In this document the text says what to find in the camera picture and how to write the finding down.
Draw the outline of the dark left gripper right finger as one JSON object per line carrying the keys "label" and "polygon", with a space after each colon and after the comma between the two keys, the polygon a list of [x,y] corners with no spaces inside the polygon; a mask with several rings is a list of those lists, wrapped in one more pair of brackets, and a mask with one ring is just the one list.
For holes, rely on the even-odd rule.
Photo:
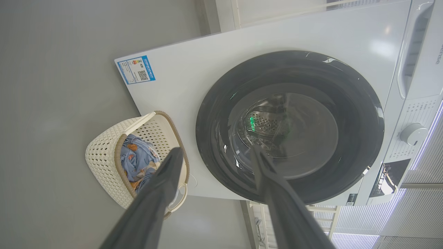
{"label": "dark left gripper right finger", "polygon": [[334,249],[298,194],[258,145],[251,162],[259,197],[268,205],[279,249]]}

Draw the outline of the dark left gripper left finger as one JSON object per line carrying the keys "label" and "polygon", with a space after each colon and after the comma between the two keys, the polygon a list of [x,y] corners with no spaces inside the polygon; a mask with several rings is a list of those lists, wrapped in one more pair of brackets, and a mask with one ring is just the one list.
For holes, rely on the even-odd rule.
{"label": "dark left gripper left finger", "polygon": [[183,160],[182,148],[169,152],[106,237],[101,249],[157,248],[166,208],[176,195]]}

